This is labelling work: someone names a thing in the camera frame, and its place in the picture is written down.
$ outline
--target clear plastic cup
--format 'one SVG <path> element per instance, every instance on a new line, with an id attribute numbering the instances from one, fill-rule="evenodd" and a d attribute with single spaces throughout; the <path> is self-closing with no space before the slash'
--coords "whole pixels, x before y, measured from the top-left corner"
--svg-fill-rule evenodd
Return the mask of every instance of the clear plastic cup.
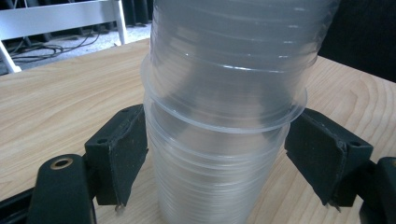
<path id="1" fill-rule="evenodd" d="M 193 68 L 183 64 L 153 67 L 147 58 L 141 74 L 150 97 L 188 123 L 228 133 L 262 132 L 282 127 L 304 110 L 306 69 L 292 76 L 213 64 L 201 67 L 198 61 Z M 158 74 L 166 70 L 174 73 Z"/>
<path id="2" fill-rule="evenodd" d="M 304 110 L 339 0 L 154 4 L 142 63 L 148 144 L 169 223 L 244 223 Z"/>

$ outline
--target cup lip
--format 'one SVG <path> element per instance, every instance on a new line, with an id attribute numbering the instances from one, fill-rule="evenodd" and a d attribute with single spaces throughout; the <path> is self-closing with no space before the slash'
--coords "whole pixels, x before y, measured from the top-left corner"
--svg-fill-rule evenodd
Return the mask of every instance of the cup lip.
<path id="1" fill-rule="evenodd" d="M 240 191 L 236 191 L 236 192 L 232 192 L 232 191 L 227 192 L 227 191 L 224 191 L 225 194 L 223 193 L 222 195 L 218 195 L 217 193 L 216 193 L 216 194 L 208 193 L 208 192 L 209 192 L 208 190 L 206 190 L 205 192 L 199 191 L 199 190 L 193 190 L 193 191 L 191 191 L 191 192 L 184 191 L 183 194 L 184 194 L 184 195 L 188 195 L 188 196 L 189 196 L 189 199 L 191 199 L 191 198 L 198 198 L 198 197 L 200 197 L 200 199 L 203 199 L 203 196 L 205 195 L 204 199 L 208 199 L 209 197 L 212 197 L 212 196 L 217 196 L 217 197 L 219 197 L 220 200 L 226 200 L 226 201 L 229 201 L 229 199 L 227 199 L 227 198 L 229 198 L 230 195 L 234 195 L 234 196 L 236 196 L 236 200 L 237 200 L 238 202 L 239 202 L 239 201 L 242 202 L 242 201 L 245 201 L 245 200 L 246 200 L 246 196 L 245 196 L 245 195 L 249 195 L 249 194 L 251 194 L 252 192 L 256 192 L 256 191 L 260 191 L 260 190 L 261 190 L 261 188 L 262 188 L 262 182 L 258 182 L 258 183 L 260 183 L 260 185 L 254 185 L 254 186 L 252 186 L 251 188 L 249 188 L 248 190 L 241 189 Z M 174 203 L 174 197 L 171 197 L 171 196 L 176 196 L 176 195 L 174 194 L 174 193 L 175 193 L 175 190 L 172 189 L 172 188 L 170 188 L 169 185 L 164 184 L 162 181 L 161 181 L 161 183 L 159 183 L 159 185 L 162 187 L 162 188 L 161 188 L 161 194 L 163 194 L 163 197 L 164 197 L 165 199 L 167 199 L 167 200 L 166 200 L 167 203 L 169 202 L 168 200 L 170 200 L 172 203 Z"/>
<path id="2" fill-rule="evenodd" d="M 323 11 L 331 11 L 334 10 L 334 8 L 326 8 Z M 214 18 L 220 18 L 220 19 L 227 19 L 230 21 L 240 21 L 240 22 L 263 22 L 263 25 L 266 27 L 277 27 L 277 28 L 295 28 L 295 27 L 290 27 L 291 25 L 297 25 L 299 28 L 307 28 L 310 26 L 318 26 L 318 25 L 323 25 L 326 23 L 326 19 L 331 16 L 331 14 L 321 14 L 322 17 L 320 18 L 304 18 L 304 17 L 298 17 L 298 18 L 285 18 L 285 17 L 278 17 L 278 18 L 257 18 L 257 17 L 243 17 L 243 16 L 235 16 L 235 15 L 229 15 L 229 14 L 223 14 L 223 13 L 207 13 L 204 12 L 206 15 L 209 15 L 210 17 Z M 163 20 L 166 20 L 165 23 L 175 23 L 175 18 L 174 16 L 170 16 L 168 14 L 162 13 L 160 16 L 161 20 L 157 19 L 156 17 L 153 18 L 153 21 L 155 24 L 163 24 Z M 206 29 L 204 26 L 200 27 L 201 31 L 208 31 L 210 29 Z"/>
<path id="3" fill-rule="evenodd" d="M 331 11 L 331 10 L 335 10 L 338 8 L 338 2 L 339 0 L 329 0 L 327 2 L 322 2 L 319 5 L 315 5 L 313 7 L 309 7 L 306 4 L 310 3 L 309 1 L 305 1 L 304 6 L 302 5 L 290 5 L 290 2 L 288 1 L 274 1 L 276 2 L 276 4 L 273 3 L 263 3 L 263 2 L 246 2 L 246 1 L 240 1 L 240 0 L 234 0 L 235 3 L 240 3 L 240 4 L 244 4 L 244 5 L 251 5 L 254 7 L 270 7 L 271 9 L 273 8 L 281 8 L 281 9 L 286 9 L 289 11 L 306 11 L 308 13 L 315 13 L 317 11 Z M 218 11 L 208 11 L 207 9 L 201 8 L 201 7 L 194 7 L 192 5 L 189 5 L 187 3 L 184 3 L 184 1 L 180 1 L 179 3 L 182 7 L 185 8 L 192 8 L 193 10 L 197 10 L 197 11 L 202 11 L 203 13 L 206 14 L 210 14 L 210 15 L 214 15 L 214 16 L 222 16 L 223 14 L 218 12 Z M 156 7 L 157 11 L 162 12 L 163 11 L 163 7 Z"/>
<path id="4" fill-rule="evenodd" d="M 268 148 L 268 150 L 265 150 L 263 153 L 259 153 L 259 154 L 236 154 L 236 155 L 232 155 L 232 156 L 220 156 L 220 155 L 210 155 L 210 154 L 205 154 L 202 152 L 197 152 L 195 150 L 192 149 L 188 149 L 186 148 L 186 146 L 179 144 L 178 142 L 175 141 L 171 141 L 170 138 L 168 136 L 165 135 L 165 133 L 162 132 L 162 128 L 159 127 L 159 124 L 156 124 L 156 120 L 150 120 L 149 121 L 149 126 L 151 126 L 152 131 L 148 131 L 149 133 L 149 137 L 151 141 L 159 141 L 158 139 L 156 139 L 156 137 L 154 135 L 159 135 L 158 137 L 161 138 L 161 140 L 163 140 L 164 142 L 166 142 L 167 144 L 169 144 L 171 147 L 175 147 L 176 150 L 180 150 L 180 151 L 184 151 L 185 153 L 191 154 L 193 157 L 197 157 L 200 158 L 202 160 L 209 160 L 209 161 L 218 161 L 218 162 L 243 162 L 243 161 L 260 161 L 262 160 L 262 158 L 265 158 L 266 156 L 270 155 L 274 150 L 278 151 L 278 148 L 281 146 L 281 143 L 283 142 L 283 140 L 286 137 L 286 134 L 289 132 L 289 128 L 290 126 L 285 126 L 282 128 L 282 130 L 279 132 L 278 134 L 278 138 L 276 138 L 275 143 L 272 147 Z M 183 158 L 178 156 L 181 160 L 183 161 L 187 161 L 187 162 L 191 162 L 191 160 L 187 159 L 187 158 Z M 208 165 L 207 167 L 205 166 L 204 163 L 201 162 L 196 162 L 193 161 L 192 163 L 196 163 L 196 165 L 201 166 L 203 165 L 205 168 L 210 168 L 210 165 Z"/>
<path id="5" fill-rule="evenodd" d="M 168 47 L 169 53 L 172 53 L 174 57 L 178 57 L 180 60 L 185 60 L 185 61 L 190 61 L 190 62 L 197 62 L 197 63 L 202 63 L 202 64 L 207 64 L 209 66 L 213 66 L 214 68 L 220 68 L 220 69 L 232 69 L 232 70 L 240 70 L 243 72 L 249 72 L 249 73 L 268 73 L 268 74 L 287 74 L 287 73 L 295 73 L 295 72 L 301 72 L 304 71 L 305 69 L 313 66 L 315 62 L 318 59 L 317 51 L 310 51 L 305 54 L 300 54 L 300 55 L 291 55 L 292 57 L 311 57 L 311 59 L 306 63 L 304 63 L 302 66 L 294 66 L 292 68 L 287 67 L 285 62 L 283 62 L 282 65 L 278 65 L 277 67 L 271 67 L 271 68 L 260 68 L 260 67 L 246 67 L 245 65 L 242 64 L 227 64 L 225 62 L 221 62 L 220 60 L 216 60 L 216 62 L 209 61 L 207 59 L 204 59 L 203 57 L 200 57 L 195 54 L 183 54 L 181 52 L 177 52 L 176 49 L 173 49 L 171 47 Z M 163 57 L 160 54 L 156 54 L 155 57 L 157 60 L 161 60 Z"/>
<path id="6" fill-rule="evenodd" d="M 159 172 L 160 175 L 166 175 L 166 173 L 164 171 L 156 171 L 156 172 Z M 185 181 L 186 183 L 188 183 L 192 186 L 195 186 L 195 187 L 198 187 L 201 189 L 210 189 L 210 187 L 206 184 L 191 182 L 193 180 L 192 178 L 183 178 L 182 176 L 179 176 L 179 175 L 172 175 L 172 176 L 176 179 L 180 179 L 181 181 Z M 226 189 L 237 190 L 239 188 L 249 186 L 250 184 L 255 183 L 256 181 L 262 179 L 262 175 L 259 175 L 258 177 L 255 176 L 255 177 L 256 178 L 249 180 L 248 182 L 247 181 L 239 181 L 239 182 L 227 182 L 227 183 L 221 183 L 221 184 L 218 183 L 218 184 L 219 184 L 219 187 L 222 188 L 223 190 L 226 190 Z"/>
<path id="7" fill-rule="evenodd" d="M 320 24 L 320 26 L 325 25 L 326 27 L 329 27 L 330 24 L 326 23 L 322 23 Z M 167 29 L 164 29 L 163 27 L 166 26 L 166 24 L 162 24 L 161 25 L 161 29 L 153 29 L 153 34 L 157 35 L 158 34 L 158 30 L 161 30 L 161 32 L 165 32 L 169 34 L 169 31 Z M 300 44 L 304 44 L 304 43 L 317 43 L 317 42 L 321 42 L 324 37 L 321 36 L 313 36 L 313 35 L 308 35 L 308 36 L 299 36 L 294 37 L 293 39 L 288 39 L 286 37 L 282 37 L 282 36 L 278 36 L 278 37 L 265 37 L 265 38 L 258 38 L 258 37 L 242 37 L 242 36 L 234 36 L 234 35 L 225 35 L 222 33 L 218 33 L 218 32 L 214 32 L 214 31 L 210 31 L 210 30 L 202 30 L 199 28 L 195 28 L 195 31 L 200 31 L 201 34 L 203 34 L 203 32 L 205 34 L 210 34 L 210 35 L 218 35 L 219 37 L 223 37 L 223 38 L 227 38 L 227 39 L 231 39 L 231 40 L 236 40 L 236 41 L 255 41 L 255 42 L 262 42 L 262 43 L 267 43 L 267 42 L 276 42 L 276 43 L 284 43 L 284 42 L 295 42 L 295 43 L 300 43 Z"/>
<path id="8" fill-rule="evenodd" d="M 162 152 L 162 150 L 159 150 L 157 153 L 159 155 L 162 155 L 161 156 L 162 158 L 165 158 L 165 155 L 163 155 L 164 152 Z M 210 165 L 210 164 L 202 164 L 200 162 L 190 161 L 190 160 L 181 158 L 176 153 L 172 153 L 172 152 L 166 152 L 165 154 L 169 154 L 169 156 L 173 158 L 173 159 L 165 158 L 164 160 L 166 160 L 167 163 L 171 162 L 170 164 L 172 164 L 175 167 L 179 167 L 180 169 L 184 169 L 185 171 L 190 172 L 195 175 L 204 175 L 207 177 L 225 177 L 227 175 L 230 175 L 230 173 L 233 173 L 234 175 L 242 175 L 247 169 L 251 173 L 254 173 L 254 172 L 260 171 L 264 167 L 268 167 L 269 162 L 271 162 L 268 160 L 267 161 L 257 160 L 257 161 L 255 161 L 255 164 L 249 164 L 248 166 L 246 166 L 246 165 L 232 165 L 231 167 L 233 167 L 233 169 L 226 169 L 228 167 L 216 166 L 216 165 Z"/>
<path id="9" fill-rule="evenodd" d="M 160 185 L 162 187 L 165 187 L 165 190 L 170 193 L 172 191 L 174 191 L 173 189 L 170 188 L 168 183 L 164 183 L 163 179 L 161 178 L 161 183 Z M 255 191 L 257 190 L 257 188 L 260 188 L 262 186 L 262 180 L 261 179 L 257 179 L 257 182 L 253 182 L 251 186 L 248 187 L 247 191 Z M 236 189 L 226 189 L 226 190 L 222 190 L 222 194 L 218 195 L 217 193 L 211 193 L 210 190 L 206 190 L 206 191 L 201 191 L 199 189 L 194 189 L 191 188 L 190 191 L 184 191 L 183 193 L 186 194 L 191 194 L 191 193 L 198 193 L 198 194 L 206 194 L 206 195 L 217 195 L 220 197 L 227 197 L 229 194 L 235 194 L 235 193 L 240 193 L 240 192 L 246 192 L 245 188 L 236 188 Z"/>
<path id="10" fill-rule="evenodd" d="M 169 108 L 168 106 L 166 106 L 166 104 L 158 98 L 158 96 L 155 94 L 155 91 L 149 85 L 148 76 L 152 74 L 152 71 L 149 70 L 150 66 L 151 62 L 149 60 L 149 55 L 147 55 L 142 62 L 140 76 L 145 87 L 146 94 L 148 94 L 156 104 L 158 104 L 164 111 L 168 112 L 169 114 L 178 119 L 181 119 L 194 126 L 219 133 L 262 133 L 278 129 L 297 119 L 303 113 L 307 103 L 307 91 L 306 89 L 304 89 L 304 91 L 300 94 L 299 98 L 292 103 L 290 110 L 286 116 L 281 119 L 265 123 L 260 127 L 237 128 L 204 123 L 185 117 L 174 108 Z"/>

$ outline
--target floor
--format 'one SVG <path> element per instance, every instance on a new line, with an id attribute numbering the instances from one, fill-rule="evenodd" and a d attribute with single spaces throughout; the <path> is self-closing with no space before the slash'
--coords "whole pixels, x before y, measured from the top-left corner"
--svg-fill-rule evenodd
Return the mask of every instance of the floor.
<path id="1" fill-rule="evenodd" d="M 151 24 L 127 27 L 128 42 L 149 38 L 150 29 Z M 15 64 L 20 66 L 22 70 L 26 70 L 99 50 L 113 48 L 119 43 L 120 39 L 117 29 L 100 32 L 100 34 L 91 29 L 84 29 L 84 35 L 56 36 L 50 42 L 44 43 L 44 48 L 41 47 L 38 50 L 23 54 L 13 53 L 12 55 L 14 55 Z M 0 60 L 0 75 L 6 75 L 7 73 L 6 65 Z"/>

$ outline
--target stack of plastic cups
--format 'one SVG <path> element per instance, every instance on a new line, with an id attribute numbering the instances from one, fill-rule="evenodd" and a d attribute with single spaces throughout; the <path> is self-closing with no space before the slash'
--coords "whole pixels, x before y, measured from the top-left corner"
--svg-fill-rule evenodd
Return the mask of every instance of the stack of plastic cups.
<path id="1" fill-rule="evenodd" d="M 338 0 L 154 3 L 142 63 L 149 147 L 169 223 L 244 223 Z"/>

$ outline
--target white chair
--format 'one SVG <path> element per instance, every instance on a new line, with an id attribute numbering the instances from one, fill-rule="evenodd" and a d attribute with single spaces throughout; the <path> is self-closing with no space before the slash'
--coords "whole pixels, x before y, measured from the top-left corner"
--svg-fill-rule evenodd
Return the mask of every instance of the white chair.
<path id="1" fill-rule="evenodd" d="M 120 42 L 125 44 L 126 29 L 121 0 L 98 0 L 44 7 L 0 11 L 0 56 L 9 73 L 20 72 L 1 40 L 78 28 L 116 21 Z"/>

